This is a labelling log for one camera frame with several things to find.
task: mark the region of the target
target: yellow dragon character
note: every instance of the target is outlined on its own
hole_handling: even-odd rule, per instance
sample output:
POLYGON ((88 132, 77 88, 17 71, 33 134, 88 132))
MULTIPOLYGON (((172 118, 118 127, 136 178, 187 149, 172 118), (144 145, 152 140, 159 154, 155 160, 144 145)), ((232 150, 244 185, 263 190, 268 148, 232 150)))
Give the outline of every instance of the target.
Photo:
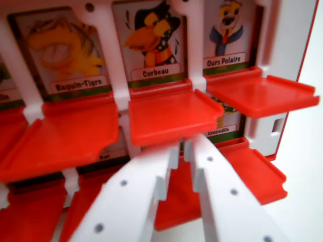
POLYGON ((89 37, 95 28, 82 23, 69 23, 64 17, 36 21, 27 37, 28 45, 41 51, 40 64, 57 71, 58 81, 73 73, 83 76, 99 75, 98 68, 104 65, 93 40, 89 37))

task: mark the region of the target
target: necktie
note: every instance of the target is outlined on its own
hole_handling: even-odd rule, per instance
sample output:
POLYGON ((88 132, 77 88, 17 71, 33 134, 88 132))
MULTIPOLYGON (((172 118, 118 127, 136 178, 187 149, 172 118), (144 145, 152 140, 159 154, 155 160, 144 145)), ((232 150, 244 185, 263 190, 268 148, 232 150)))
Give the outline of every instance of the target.
POLYGON ((226 33, 225 33, 225 35, 223 36, 223 39, 222 39, 222 44, 228 43, 228 39, 229 39, 229 30, 226 29, 226 33))

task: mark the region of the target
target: beak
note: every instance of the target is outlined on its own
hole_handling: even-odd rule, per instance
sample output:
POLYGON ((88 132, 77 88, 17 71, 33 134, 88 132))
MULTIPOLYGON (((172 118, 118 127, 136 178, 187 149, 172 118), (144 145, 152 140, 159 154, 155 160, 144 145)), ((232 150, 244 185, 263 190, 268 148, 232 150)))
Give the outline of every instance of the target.
POLYGON ((146 52, 153 50, 159 42, 160 37, 154 35, 153 27, 145 26, 130 35, 125 46, 136 51, 146 52))

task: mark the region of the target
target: red tray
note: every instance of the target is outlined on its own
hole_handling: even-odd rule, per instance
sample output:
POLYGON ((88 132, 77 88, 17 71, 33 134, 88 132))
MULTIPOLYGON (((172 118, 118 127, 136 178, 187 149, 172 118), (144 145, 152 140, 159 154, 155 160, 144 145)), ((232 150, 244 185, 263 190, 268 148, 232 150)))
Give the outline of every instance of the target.
POLYGON ((0 162, 23 136, 27 126, 22 108, 0 112, 0 162))
POLYGON ((44 113, 0 164, 0 181, 93 163, 119 138, 118 111, 110 95, 47 103, 44 113))
POLYGON ((298 82, 268 76, 260 68, 205 76, 207 91, 244 115, 260 118, 315 106, 315 88, 298 82))
MULTIPOLYGON (((286 181, 285 175, 258 151, 249 149, 245 138, 216 146, 261 204, 287 196, 282 186, 286 181)), ((199 197, 193 192, 190 165, 180 160, 178 169, 171 173, 167 200, 159 202, 155 229, 168 229, 200 216, 199 197)))
POLYGON ((132 142, 147 146, 214 130, 223 107, 185 83, 145 88, 132 95, 129 117, 132 142))
POLYGON ((120 166, 110 168, 108 171, 101 170, 94 174, 80 176, 80 190, 73 196, 71 206, 69 208, 63 230, 60 237, 60 242, 68 241, 74 230, 81 222, 84 214, 90 208, 94 199, 101 190, 102 184, 105 183, 115 172, 120 169, 120 166))
POLYGON ((64 180, 52 187, 10 193, 9 207, 0 210, 1 242, 51 241, 65 197, 64 180))

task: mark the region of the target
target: character card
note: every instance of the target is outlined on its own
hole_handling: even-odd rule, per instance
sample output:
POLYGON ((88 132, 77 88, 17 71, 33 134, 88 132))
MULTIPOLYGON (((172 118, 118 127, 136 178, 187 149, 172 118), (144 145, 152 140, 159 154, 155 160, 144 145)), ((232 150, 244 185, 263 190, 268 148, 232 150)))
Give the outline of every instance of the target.
POLYGON ((169 2, 116 2, 113 12, 130 87, 183 78, 183 18, 169 2))
POLYGON ((96 28, 70 8, 18 14, 15 24, 52 101, 109 91, 96 28))
POLYGON ((223 103, 219 99, 213 97, 224 108, 224 115, 218 118, 217 129, 207 132, 205 135, 213 142, 221 142, 230 139, 235 139, 243 135, 243 131, 240 130, 242 115, 236 109, 223 103), (219 135, 227 134, 224 138, 216 137, 219 135))
POLYGON ((24 105, 20 92, 0 57, 0 110, 24 105))
POLYGON ((203 59, 205 74, 248 67, 255 11, 254 0, 205 1, 203 59))

